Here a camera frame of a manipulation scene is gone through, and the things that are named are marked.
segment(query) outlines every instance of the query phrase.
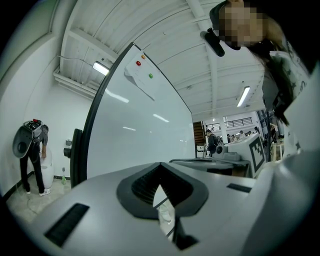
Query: floor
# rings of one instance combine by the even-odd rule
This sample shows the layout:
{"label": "floor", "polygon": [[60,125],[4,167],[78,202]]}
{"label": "floor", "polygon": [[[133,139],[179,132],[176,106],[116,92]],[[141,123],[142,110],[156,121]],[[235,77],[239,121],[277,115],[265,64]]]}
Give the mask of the floor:
{"label": "floor", "polygon": [[34,218],[44,209],[46,206],[62,197],[64,194],[71,190],[70,180],[66,181],[66,184],[62,184],[61,179],[54,179],[51,193],[44,196],[39,196],[38,186],[36,183],[36,177],[32,175],[28,182],[31,188],[31,194],[27,194],[20,186],[7,200],[7,205],[10,211],[17,217],[31,223]]}

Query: white wall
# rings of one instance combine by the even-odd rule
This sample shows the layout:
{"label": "white wall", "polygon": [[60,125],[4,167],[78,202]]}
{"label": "white wall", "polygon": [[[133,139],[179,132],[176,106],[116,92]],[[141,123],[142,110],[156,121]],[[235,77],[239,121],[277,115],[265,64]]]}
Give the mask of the white wall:
{"label": "white wall", "polygon": [[66,139],[73,138],[74,130],[83,130],[92,100],[82,97],[57,83],[51,87],[48,97],[36,118],[48,125],[48,144],[52,152],[54,175],[70,177],[70,160],[64,156]]}
{"label": "white wall", "polygon": [[2,194],[21,179],[19,159],[13,155],[12,141],[22,123],[40,113],[42,102],[53,85],[53,71],[59,65],[56,55],[61,52],[65,27],[75,3],[75,0],[60,1],[54,13],[52,33],[42,36],[28,46],[3,72],[4,76],[0,81]]}

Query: paper on whiteboard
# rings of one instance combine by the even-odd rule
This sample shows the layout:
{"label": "paper on whiteboard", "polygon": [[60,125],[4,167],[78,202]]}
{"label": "paper on whiteboard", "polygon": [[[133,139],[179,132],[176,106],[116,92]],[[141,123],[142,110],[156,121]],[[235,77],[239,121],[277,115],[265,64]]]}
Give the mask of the paper on whiteboard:
{"label": "paper on whiteboard", "polygon": [[147,57],[143,59],[142,55],[145,55],[143,51],[130,61],[124,69],[124,75],[132,77],[135,84],[151,99],[155,100],[162,74],[150,59]]}

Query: white trash can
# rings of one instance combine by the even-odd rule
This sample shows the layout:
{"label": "white trash can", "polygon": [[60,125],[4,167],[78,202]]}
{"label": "white trash can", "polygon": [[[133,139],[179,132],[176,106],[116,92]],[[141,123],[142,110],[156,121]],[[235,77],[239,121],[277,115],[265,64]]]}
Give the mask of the white trash can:
{"label": "white trash can", "polygon": [[43,159],[40,158],[41,163],[41,172],[42,172],[42,179],[45,189],[49,189],[52,186],[52,183],[54,182],[54,165],[53,165],[53,158],[52,158],[52,152],[47,147],[46,148],[46,158]]}

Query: whiteboard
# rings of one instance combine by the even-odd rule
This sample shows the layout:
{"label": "whiteboard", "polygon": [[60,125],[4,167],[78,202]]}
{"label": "whiteboard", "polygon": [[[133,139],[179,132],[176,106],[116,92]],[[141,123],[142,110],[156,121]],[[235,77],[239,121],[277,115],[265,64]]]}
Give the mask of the whiteboard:
{"label": "whiteboard", "polygon": [[190,110],[152,61],[142,59],[135,44],[130,47],[102,92],[88,146],[88,179],[196,157]]}

